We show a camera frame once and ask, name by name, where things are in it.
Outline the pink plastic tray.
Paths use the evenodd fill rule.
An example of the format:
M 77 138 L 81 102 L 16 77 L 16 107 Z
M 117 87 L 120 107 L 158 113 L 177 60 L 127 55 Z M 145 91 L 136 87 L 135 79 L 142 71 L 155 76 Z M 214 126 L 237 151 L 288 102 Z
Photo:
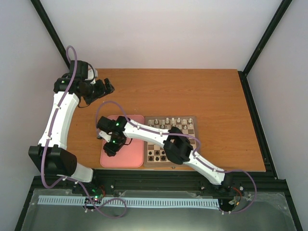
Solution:
M 114 130 L 110 133 L 100 131 L 100 137 L 103 145 L 111 139 L 127 138 L 126 143 L 130 145 L 123 146 L 115 156 L 107 156 L 103 150 L 101 151 L 100 164 L 104 168 L 135 168 L 143 164 L 143 141 L 128 138 L 125 134 L 125 126 L 129 123 L 123 115 L 110 115 L 108 119 L 115 120 Z

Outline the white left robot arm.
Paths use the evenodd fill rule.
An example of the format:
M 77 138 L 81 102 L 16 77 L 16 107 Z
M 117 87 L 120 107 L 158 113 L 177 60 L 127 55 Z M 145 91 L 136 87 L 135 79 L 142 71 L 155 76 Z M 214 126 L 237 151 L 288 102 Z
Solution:
M 77 161 L 67 150 L 67 136 L 75 109 L 81 99 L 86 104 L 111 94 L 115 88 L 109 81 L 81 78 L 59 78 L 54 84 L 53 106 L 46 129 L 36 146 L 30 146 L 28 155 L 38 168 L 41 176 L 56 175 L 83 182 L 88 193 L 96 193 L 100 181 L 93 177 L 93 169 Z

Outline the wooden chess board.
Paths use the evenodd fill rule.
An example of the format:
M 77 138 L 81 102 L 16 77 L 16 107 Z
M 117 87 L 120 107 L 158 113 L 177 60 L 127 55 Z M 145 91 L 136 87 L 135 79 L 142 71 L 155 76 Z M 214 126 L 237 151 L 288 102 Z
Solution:
M 159 124 L 155 124 L 154 121 L 157 118 L 159 121 Z M 171 127 L 177 127 L 183 134 L 190 135 L 192 137 L 198 137 L 198 131 L 197 131 L 197 120 L 195 116 L 179 116 L 177 118 L 171 118 L 171 117 L 166 117 L 166 116 L 146 116 L 145 117 L 145 125 L 154 127 L 156 125 L 159 125 L 161 128 L 161 120 L 165 121 L 165 128 L 167 130 L 170 130 Z M 161 155 L 161 152 L 164 151 L 163 148 L 160 146 L 150 143 L 150 142 L 145 142 L 144 143 L 144 166 L 145 167 L 171 167 L 171 168 L 176 168 L 178 165 L 170 162 L 167 159 L 166 154 Z M 161 157 L 165 156 L 166 160 L 162 161 Z

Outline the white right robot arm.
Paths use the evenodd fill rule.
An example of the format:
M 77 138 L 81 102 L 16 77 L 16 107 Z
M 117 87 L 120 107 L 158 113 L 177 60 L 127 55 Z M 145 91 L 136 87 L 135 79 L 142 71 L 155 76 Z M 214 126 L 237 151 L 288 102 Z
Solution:
M 115 156 L 125 145 L 126 139 L 138 139 L 153 143 L 163 148 L 167 159 L 176 165 L 187 165 L 211 184 L 222 186 L 225 182 L 225 170 L 215 166 L 193 149 L 190 139 L 199 140 L 188 134 L 183 134 L 178 127 L 170 129 L 155 128 L 136 122 L 128 118 L 123 111 L 116 120 L 104 116 L 97 119 L 97 133 L 106 141 L 104 150 L 109 156 Z

